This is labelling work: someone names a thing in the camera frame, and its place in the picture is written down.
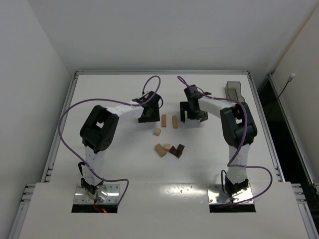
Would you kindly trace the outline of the small light wood cube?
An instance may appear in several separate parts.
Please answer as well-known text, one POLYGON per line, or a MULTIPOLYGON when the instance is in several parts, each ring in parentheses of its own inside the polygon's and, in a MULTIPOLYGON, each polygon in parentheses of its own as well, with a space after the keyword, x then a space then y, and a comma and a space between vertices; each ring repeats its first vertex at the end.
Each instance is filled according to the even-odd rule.
POLYGON ((169 150, 171 149, 171 144, 165 143, 165 144, 164 144, 164 149, 165 149, 166 151, 169 151, 169 150))

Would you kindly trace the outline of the long light wood block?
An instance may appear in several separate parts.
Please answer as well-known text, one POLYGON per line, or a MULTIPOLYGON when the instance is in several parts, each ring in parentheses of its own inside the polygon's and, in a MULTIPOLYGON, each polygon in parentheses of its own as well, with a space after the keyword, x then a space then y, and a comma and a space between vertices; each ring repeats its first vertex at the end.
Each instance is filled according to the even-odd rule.
POLYGON ((178 118, 177 118, 177 116, 172 116, 172 127, 174 129, 178 128, 178 118))
POLYGON ((167 115, 166 114, 161 116, 161 126, 167 127, 167 115))

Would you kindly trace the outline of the smoky transparent plastic container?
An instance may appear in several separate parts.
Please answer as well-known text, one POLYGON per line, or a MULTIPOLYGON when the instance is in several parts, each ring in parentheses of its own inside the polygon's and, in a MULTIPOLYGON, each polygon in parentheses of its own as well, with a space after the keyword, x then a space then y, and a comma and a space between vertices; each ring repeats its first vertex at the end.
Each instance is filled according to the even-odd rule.
POLYGON ((246 102, 242 96, 241 82, 239 81, 227 81, 225 86, 225 95, 229 100, 237 100, 239 102, 246 102))

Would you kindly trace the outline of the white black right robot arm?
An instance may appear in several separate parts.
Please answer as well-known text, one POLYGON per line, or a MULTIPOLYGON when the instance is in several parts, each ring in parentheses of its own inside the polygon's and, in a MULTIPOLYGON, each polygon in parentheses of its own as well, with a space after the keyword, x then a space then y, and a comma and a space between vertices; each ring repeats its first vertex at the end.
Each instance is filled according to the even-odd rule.
POLYGON ((245 102, 221 100, 200 93, 196 85, 184 89, 186 102, 180 102, 180 120, 208 120, 214 115, 221 120, 222 133, 229 146, 228 170, 225 175, 224 191, 230 197, 240 190, 247 189, 247 161, 250 146, 257 136, 257 127, 245 102))

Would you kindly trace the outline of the dark wood notched block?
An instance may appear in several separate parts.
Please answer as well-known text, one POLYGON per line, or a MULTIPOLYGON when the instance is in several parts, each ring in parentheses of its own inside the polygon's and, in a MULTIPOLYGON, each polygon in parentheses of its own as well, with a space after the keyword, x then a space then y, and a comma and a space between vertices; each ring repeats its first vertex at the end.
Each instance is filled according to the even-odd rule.
POLYGON ((182 153, 183 153, 183 150, 184 150, 185 146, 182 145, 182 144, 179 144, 177 148, 175 148, 174 146, 172 146, 169 150, 169 152, 174 155, 175 157, 177 158, 180 158, 182 153))

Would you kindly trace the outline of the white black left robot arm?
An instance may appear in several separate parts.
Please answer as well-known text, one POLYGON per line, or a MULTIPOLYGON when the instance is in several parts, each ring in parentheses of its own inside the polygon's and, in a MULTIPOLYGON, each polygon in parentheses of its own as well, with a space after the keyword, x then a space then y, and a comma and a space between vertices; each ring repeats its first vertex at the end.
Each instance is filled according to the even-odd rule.
POLYGON ((95 196, 104 183, 99 170, 103 167, 105 150, 110 147, 117 126, 130 120, 137 120, 138 123, 160 121, 162 105, 162 97, 150 91, 140 98, 115 107, 93 107, 80 130, 85 146, 84 162, 79 163, 81 186, 89 194, 95 196))

